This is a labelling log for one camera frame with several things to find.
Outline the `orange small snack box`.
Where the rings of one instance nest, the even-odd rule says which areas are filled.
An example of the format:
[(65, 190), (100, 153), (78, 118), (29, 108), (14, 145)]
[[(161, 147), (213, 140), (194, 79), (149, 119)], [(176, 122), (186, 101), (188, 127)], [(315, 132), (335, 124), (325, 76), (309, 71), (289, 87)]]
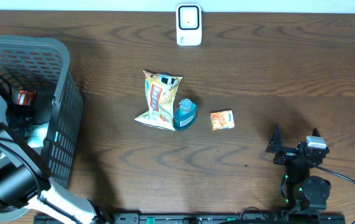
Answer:
[(232, 129), (235, 127), (232, 110), (213, 112), (210, 114), (212, 130)]

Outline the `blue mouthwash bottle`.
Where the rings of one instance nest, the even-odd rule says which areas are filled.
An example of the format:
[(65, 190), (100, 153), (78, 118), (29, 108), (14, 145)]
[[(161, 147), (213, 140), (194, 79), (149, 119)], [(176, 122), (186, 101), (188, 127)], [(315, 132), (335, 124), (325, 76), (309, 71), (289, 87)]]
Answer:
[(185, 98), (179, 102), (179, 108), (174, 114), (174, 127), (182, 131), (190, 127), (197, 118), (197, 105), (190, 99)]

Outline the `yellow snack bag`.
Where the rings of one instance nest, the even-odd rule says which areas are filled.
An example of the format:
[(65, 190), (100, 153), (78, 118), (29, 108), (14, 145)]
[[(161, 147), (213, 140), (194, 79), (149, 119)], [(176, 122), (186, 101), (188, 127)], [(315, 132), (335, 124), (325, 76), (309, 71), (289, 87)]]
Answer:
[(143, 70), (143, 73), (148, 111), (136, 117), (135, 121), (147, 126), (175, 131), (174, 100), (183, 77), (146, 70)]

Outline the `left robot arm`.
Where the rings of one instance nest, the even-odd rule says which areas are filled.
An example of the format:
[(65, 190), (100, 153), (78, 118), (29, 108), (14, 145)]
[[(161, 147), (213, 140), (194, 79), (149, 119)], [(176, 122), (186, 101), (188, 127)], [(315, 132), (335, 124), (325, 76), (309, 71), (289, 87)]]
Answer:
[(62, 223), (111, 223), (97, 206), (55, 181), (40, 154), (6, 124), (0, 95), (0, 209), (14, 207), (46, 213)]

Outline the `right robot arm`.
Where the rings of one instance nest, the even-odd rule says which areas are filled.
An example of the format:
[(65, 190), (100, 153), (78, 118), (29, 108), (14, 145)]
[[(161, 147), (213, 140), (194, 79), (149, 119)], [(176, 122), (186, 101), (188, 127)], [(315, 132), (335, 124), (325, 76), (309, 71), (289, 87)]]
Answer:
[(318, 214), (326, 210), (331, 184), (326, 179), (310, 174), (310, 169), (322, 164), (329, 153), (329, 148), (317, 129), (296, 147), (286, 147), (283, 145), (282, 132), (277, 126), (266, 152), (275, 155), (274, 164), (285, 166), (280, 188), (286, 198), (286, 209), (282, 211), (285, 218), (291, 214)]

